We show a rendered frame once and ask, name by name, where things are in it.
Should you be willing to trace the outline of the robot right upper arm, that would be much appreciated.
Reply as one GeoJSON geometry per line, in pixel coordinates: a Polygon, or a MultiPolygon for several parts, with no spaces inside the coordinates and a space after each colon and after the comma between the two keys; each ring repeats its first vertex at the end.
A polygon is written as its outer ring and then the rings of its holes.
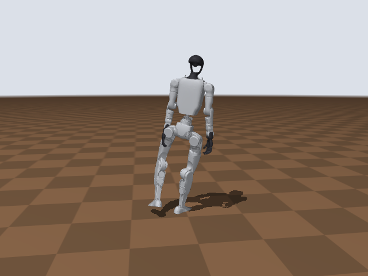
{"type": "Polygon", "coordinates": [[[203,113],[205,115],[210,116],[210,110],[213,104],[214,86],[210,83],[204,82],[204,90],[206,94],[205,94],[205,108],[203,110],[203,113]]]}

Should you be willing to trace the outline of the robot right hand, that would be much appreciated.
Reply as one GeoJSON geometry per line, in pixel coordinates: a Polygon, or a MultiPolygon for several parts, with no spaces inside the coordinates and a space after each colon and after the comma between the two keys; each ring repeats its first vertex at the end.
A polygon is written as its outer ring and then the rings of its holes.
{"type": "Polygon", "coordinates": [[[213,132],[210,132],[209,133],[209,137],[206,136],[206,138],[208,140],[207,140],[207,144],[203,147],[203,149],[204,149],[207,146],[206,151],[203,152],[204,155],[209,154],[212,151],[212,146],[213,146],[213,141],[212,141],[212,139],[213,139],[213,132]]]}

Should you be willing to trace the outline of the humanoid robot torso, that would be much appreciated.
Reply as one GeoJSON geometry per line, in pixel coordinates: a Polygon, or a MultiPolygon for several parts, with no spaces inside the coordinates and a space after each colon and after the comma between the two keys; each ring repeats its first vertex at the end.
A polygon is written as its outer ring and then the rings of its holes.
{"type": "Polygon", "coordinates": [[[205,90],[204,80],[181,78],[178,83],[177,107],[181,114],[185,114],[180,122],[177,122],[174,135],[181,139],[189,140],[190,132],[194,129],[192,117],[196,116],[201,109],[205,90]]]}

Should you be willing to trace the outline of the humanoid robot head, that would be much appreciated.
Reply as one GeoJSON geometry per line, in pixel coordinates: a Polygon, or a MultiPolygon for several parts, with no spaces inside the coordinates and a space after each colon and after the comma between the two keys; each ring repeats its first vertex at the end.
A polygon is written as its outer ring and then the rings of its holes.
{"type": "Polygon", "coordinates": [[[204,65],[204,61],[202,59],[202,57],[198,56],[198,55],[193,55],[190,57],[189,59],[189,63],[190,63],[190,69],[191,69],[191,73],[190,75],[187,77],[187,79],[198,79],[198,75],[201,73],[202,71],[202,68],[203,68],[203,65],[204,65]],[[194,67],[197,67],[197,66],[201,66],[201,69],[199,72],[193,72],[193,69],[192,69],[192,65],[194,67]]]}

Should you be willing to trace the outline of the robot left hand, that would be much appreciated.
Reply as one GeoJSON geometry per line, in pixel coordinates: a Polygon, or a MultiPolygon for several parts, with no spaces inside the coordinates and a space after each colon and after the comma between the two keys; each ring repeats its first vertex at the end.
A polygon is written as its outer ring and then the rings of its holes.
{"type": "Polygon", "coordinates": [[[166,147],[166,145],[165,145],[165,143],[164,143],[164,139],[165,139],[165,137],[166,137],[166,135],[164,134],[164,130],[165,130],[167,127],[169,127],[169,125],[168,125],[168,124],[165,126],[165,128],[163,129],[163,133],[162,133],[162,145],[163,145],[164,147],[166,147]]]}

